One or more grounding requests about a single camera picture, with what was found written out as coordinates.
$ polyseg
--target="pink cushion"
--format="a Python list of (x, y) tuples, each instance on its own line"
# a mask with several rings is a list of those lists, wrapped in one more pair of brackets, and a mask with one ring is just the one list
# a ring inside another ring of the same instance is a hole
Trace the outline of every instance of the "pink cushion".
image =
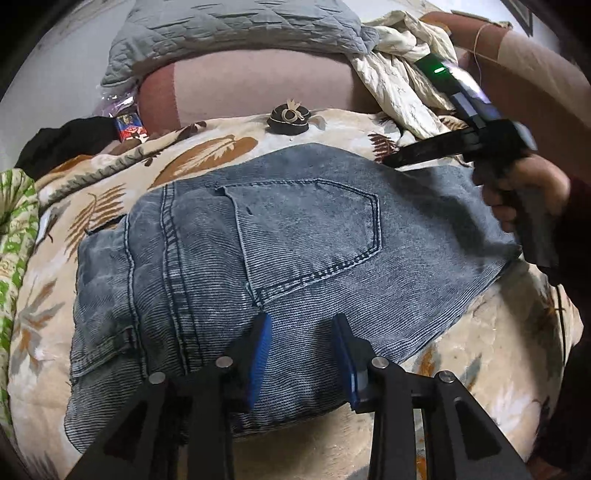
[(293, 50), (227, 50), (165, 66), (143, 82), (148, 133), (209, 118), (270, 113), (293, 98), (308, 109), (381, 109), (347, 58)]

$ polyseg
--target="green patterned fabric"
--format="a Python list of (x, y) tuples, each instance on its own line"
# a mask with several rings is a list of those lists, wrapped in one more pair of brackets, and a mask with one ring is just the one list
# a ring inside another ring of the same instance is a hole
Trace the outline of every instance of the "green patterned fabric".
[(0, 426), (14, 438), (8, 407), (8, 359), (18, 292), (39, 230), (35, 184), (20, 169), (0, 173)]

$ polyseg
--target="sleeve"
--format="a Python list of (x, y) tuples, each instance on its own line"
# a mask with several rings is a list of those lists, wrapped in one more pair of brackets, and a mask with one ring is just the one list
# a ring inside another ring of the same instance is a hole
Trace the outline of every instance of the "sleeve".
[(547, 271), (550, 282), (562, 283), (579, 309), (583, 339), (564, 370), (556, 410), (538, 440), (537, 454), (565, 471), (588, 462), (591, 452), (591, 187), (571, 181), (569, 204), (559, 220), (554, 242), (558, 269)]

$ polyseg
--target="jeans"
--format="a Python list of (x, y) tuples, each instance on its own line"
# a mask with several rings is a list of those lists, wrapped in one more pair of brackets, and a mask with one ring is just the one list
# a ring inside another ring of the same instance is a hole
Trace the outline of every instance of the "jeans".
[(177, 180), (80, 245), (66, 433), (85, 450), (150, 373), (213, 362), (260, 309), (267, 370), (234, 431), (327, 412), (345, 400), (336, 313), (401, 362), (518, 254), (469, 169), (402, 173), (307, 144)]

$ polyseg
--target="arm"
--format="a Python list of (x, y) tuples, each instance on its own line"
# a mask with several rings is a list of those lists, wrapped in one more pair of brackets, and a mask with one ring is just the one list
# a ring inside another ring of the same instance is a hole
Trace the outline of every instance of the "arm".
[[(478, 184), (478, 171), (475, 172)], [(512, 232), (515, 209), (503, 205), (500, 190), (533, 185), (544, 192), (545, 206), (556, 219), (554, 243), (558, 269), (544, 270), (551, 284), (562, 284), (579, 309), (585, 325), (582, 341), (571, 351), (564, 370), (556, 410), (540, 433), (536, 456), (529, 462), (536, 480), (552, 478), (561, 470), (586, 471), (591, 459), (591, 187), (570, 179), (558, 167), (533, 155), (516, 162), (507, 178), (484, 185), (483, 199), (492, 207), (503, 230)], [(591, 473), (581, 473), (591, 478)]]
[(558, 270), (545, 271), (553, 284), (562, 283), (579, 309), (586, 334), (591, 322), (591, 187), (571, 180), (570, 196), (558, 220), (554, 244), (558, 252)]

